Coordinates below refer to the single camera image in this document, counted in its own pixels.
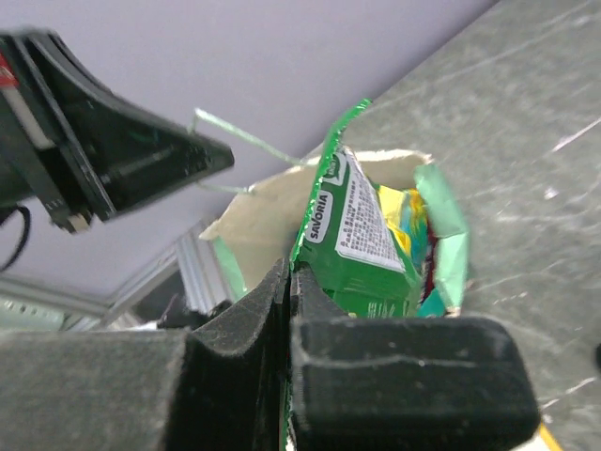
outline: gray wall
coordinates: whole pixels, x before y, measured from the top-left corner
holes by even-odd
[[[493,0],[3,0],[0,27],[56,29],[115,92],[181,123],[201,106],[277,148],[303,155],[338,115],[376,96]],[[237,165],[215,178],[249,184],[284,168],[210,127]],[[192,187],[72,238],[38,203],[33,238],[15,273],[107,294],[226,194]],[[0,258],[17,238],[0,233]]]

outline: gray marble countertop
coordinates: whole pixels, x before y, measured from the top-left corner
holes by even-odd
[[[565,451],[601,450],[600,10],[501,1],[345,135],[438,160],[472,230],[465,314],[513,335]]]

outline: green snack bag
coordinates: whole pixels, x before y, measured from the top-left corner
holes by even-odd
[[[307,262],[321,288],[349,314],[364,318],[414,316],[422,278],[387,227],[378,193],[342,131],[363,101],[331,128],[291,256]]]

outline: black cable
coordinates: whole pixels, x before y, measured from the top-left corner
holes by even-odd
[[[17,262],[17,260],[23,253],[23,250],[27,245],[27,242],[29,241],[29,235],[31,234],[31,211],[29,211],[29,208],[27,207],[16,205],[14,207],[0,208],[0,226],[3,226],[4,223],[8,220],[8,218],[17,211],[23,217],[23,231],[21,232],[21,238],[19,239],[17,247],[15,247],[15,250],[13,251],[12,255],[8,258],[6,263],[0,266],[0,272],[6,271],[8,268],[10,268]]]

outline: black foam pad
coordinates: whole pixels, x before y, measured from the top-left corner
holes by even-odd
[[[511,336],[487,319],[292,326],[300,451],[511,450],[540,415]]]
[[[287,264],[195,333],[0,334],[2,451],[276,451]]]
[[[311,267],[301,263],[292,273],[290,283],[290,309],[293,317],[304,319],[325,319],[347,317],[348,313],[340,308],[318,285]]]

